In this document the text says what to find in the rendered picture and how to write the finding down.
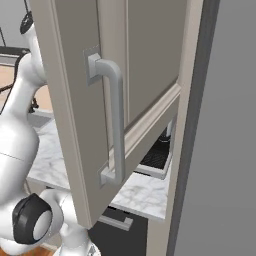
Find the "dark base cabinet drawer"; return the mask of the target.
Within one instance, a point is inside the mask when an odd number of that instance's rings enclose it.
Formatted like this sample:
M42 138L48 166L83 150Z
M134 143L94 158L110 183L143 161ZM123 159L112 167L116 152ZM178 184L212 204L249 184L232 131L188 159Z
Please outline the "dark base cabinet drawer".
M97 222L88 231L101 256L146 256L148 219L114 207L108 207L104 215L119 221L126 217L133 223L129 231Z

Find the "grey tall fridge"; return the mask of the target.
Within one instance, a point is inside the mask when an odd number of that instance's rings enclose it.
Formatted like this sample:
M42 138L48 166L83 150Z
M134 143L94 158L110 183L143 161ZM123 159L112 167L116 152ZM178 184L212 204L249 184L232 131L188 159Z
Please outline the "grey tall fridge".
M256 256L256 0L206 0L167 256Z

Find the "beige tall cabinet side panel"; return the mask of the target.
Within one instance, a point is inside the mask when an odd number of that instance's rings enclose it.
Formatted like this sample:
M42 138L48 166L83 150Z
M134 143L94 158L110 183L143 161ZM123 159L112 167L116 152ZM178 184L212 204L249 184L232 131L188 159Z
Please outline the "beige tall cabinet side panel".
M167 177L164 180L155 179L149 186L152 189L149 199L153 201L155 206L163 210L164 218L149 218L148 220L146 256L166 256L167 252L204 2L205 0L188 0L181 68L178 78L181 95L174 136L174 154L171 166L167 171Z

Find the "beige cabinet door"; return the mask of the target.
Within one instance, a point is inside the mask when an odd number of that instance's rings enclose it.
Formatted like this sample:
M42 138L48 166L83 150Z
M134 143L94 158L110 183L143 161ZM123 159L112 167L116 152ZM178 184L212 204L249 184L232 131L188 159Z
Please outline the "beige cabinet door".
M187 0L29 0L77 220L91 228L177 112ZM123 76L125 179L114 170L110 85L89 85L98 53Z

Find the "white coffee machine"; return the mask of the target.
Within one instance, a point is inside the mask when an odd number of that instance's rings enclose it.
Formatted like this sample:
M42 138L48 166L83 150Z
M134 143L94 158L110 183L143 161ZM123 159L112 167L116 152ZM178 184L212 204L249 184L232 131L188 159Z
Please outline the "white coffee machine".
M163 180L170 165L177 117L174 117L144 156L135 171L137 173Z

